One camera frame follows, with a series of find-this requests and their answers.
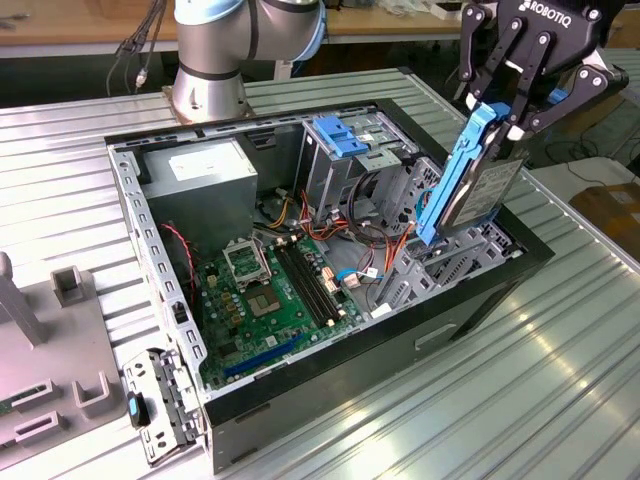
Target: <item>yellow cable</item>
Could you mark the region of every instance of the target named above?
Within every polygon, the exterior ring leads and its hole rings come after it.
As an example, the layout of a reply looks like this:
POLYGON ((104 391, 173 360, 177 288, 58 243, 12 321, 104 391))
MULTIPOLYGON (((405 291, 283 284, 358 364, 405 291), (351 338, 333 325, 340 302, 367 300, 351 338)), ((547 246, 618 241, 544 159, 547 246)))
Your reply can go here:
POLYGON ((282 225, 284 223, 284 221, 287 218, 287 210, 289 209, 289 203, 290 202, 291 202, 291 200, 289 198, 285 198, 284 205, 282 206, 282 213, 280 213, 280 216, 278 217, 278 220, 276 220, 271 225, 268 225, 269 228, 278 228, 280 225, 282 225))

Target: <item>circuit board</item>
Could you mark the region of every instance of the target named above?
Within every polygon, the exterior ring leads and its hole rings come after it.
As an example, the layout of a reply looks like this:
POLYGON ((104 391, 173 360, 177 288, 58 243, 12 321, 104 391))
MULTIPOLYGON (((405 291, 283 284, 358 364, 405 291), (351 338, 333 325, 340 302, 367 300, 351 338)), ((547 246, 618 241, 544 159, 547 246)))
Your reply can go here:
MULTIPOLYGON (((271 270, 270 283, 254 282, 245 291, 238 288, 223 255, 197 269, 202 285, 200 332, 208 351, 200 373, 211 388, 232 383, 364 321, 350 294, 338 290, 327 295, 339 309, 340 319, 319 325, 317 315, 307 308, 295 281, 278 260, 277 248, 263 249, 271 270)), ((326 260, 313 240, 305 237, 295 248, 321 284, 324 279, 319 270, 326 266, 326 260)))

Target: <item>open computer tower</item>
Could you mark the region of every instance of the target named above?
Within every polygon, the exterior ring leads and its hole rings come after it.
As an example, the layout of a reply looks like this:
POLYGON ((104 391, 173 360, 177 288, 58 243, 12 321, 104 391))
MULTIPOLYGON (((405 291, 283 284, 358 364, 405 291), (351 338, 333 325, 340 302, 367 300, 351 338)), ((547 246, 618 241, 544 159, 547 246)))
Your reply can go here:
POLYGON ((502 207, 425 245, 447 152, 391 100, 106 139, 166 334, 124 368, 156 465, 213 471, 469 334, 551 250, 502 207))

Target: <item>ribbed metal surface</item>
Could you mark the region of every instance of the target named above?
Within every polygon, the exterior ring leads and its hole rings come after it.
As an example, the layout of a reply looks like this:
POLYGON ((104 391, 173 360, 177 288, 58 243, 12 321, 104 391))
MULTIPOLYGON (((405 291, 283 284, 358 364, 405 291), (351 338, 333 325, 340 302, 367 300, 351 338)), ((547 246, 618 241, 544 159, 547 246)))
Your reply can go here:
POLYGON ((629 86, 624 96, 640 106, 640 50, 635 48, 609 48, 605 50, 607 61, 629 74, 629 86))
MULTIPOLYGON (((439 97, 396 70, 247 91, 258 112, 391 97, 447 148, 462 126, 439 97)), ((0 112, 0 245, 17 264, 16 282, 71 263, 93 271, 120 365, 162 338, 101 137, 172 124, 160 95, 0 112)), ((640 279, 530 181, 520 180, 507 204, 555 251, 542 272, 473 335, 221 478, 637 478, 640 279)), ((3 475, 156 480, 208 472, 199 449, 150 471, 123 417, 3 475)))

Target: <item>pcie slot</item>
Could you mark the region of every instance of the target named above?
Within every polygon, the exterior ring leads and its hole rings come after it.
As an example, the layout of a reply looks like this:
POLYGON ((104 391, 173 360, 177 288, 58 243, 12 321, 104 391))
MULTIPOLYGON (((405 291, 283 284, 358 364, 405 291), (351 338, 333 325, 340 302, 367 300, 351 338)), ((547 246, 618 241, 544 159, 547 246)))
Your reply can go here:
POLYGON ((255 357, 251 357, 244 362, 241 362, 232 367, 228 367, 224 369, 225 377, 233 377, 234 375, 238 375, 246 372, 247 370, 251 370, 252 368, 259 367, 263 363, 267 363, 274 358, 281 357, 282 355, 289 353, 296 346, 296 342, 300 337, 295 337, 288 340, 286 343, 282 345, 278 345, 277 347, 272 348, 271 350, 267 350, 266 352, 259 353, 255 357))
POLYGON ((339 320, 337 308, 300 251, 295 246, 287 246, 277 249, 275 254, 316 326, 322 328, 330 319, 339 320))

